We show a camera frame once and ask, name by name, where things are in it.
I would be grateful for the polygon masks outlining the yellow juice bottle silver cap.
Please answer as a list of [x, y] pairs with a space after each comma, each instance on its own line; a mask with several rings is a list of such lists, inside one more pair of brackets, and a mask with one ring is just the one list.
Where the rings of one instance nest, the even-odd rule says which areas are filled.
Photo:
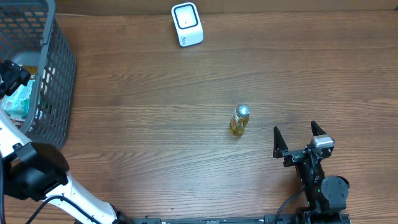
[[250, 109], [248, 105], [238, 105], [234, 109], [229, 128], [234, 135], [241, 136], [249, 122]]

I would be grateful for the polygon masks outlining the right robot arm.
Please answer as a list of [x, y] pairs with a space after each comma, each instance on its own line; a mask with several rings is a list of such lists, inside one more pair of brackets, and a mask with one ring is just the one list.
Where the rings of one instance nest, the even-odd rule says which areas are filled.
[[[273, 157], [283, 158], [284, 167], [294, 166], [302, 184], [302, 190], [288, 198], [278, 209], [274, 223], [336, 223], [349, 224], [346, 199], [349, 182], [342, 176], [326, 176], [321, 161], [331, 156], [335, 140], [315, 122], [311, 122], [313, 137], [303, 149], [290, 151], [278, 127], [274, 127]], [[284, 207], [300, 194], [305, 194], [307, 206], [300, 207], [295, 214], [282, 215]]]

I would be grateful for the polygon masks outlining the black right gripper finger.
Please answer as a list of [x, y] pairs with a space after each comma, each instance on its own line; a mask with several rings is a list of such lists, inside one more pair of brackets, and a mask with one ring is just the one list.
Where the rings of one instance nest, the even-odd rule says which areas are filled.
[[274, 127], [274, 149], [273, 149], [273, 158], [281, 158], [284, 156], [286, 152], [289, 151], [282, 134], [277, 126]]
[[325, 135], [326, 132], [317, 124], [316, 121], [311, 121], [311, 129], [313, 136]]

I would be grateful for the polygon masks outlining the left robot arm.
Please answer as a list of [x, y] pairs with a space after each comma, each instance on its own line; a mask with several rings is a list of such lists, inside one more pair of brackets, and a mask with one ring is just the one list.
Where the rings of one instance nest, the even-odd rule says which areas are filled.
[[33, 142], [1, 111], [1, 197], [40, 201], [29, 223], [47, 204], [62, 209], [76, 223], [132, 222], [123, 212], [81, 186], [69, 169], [56, 147]]

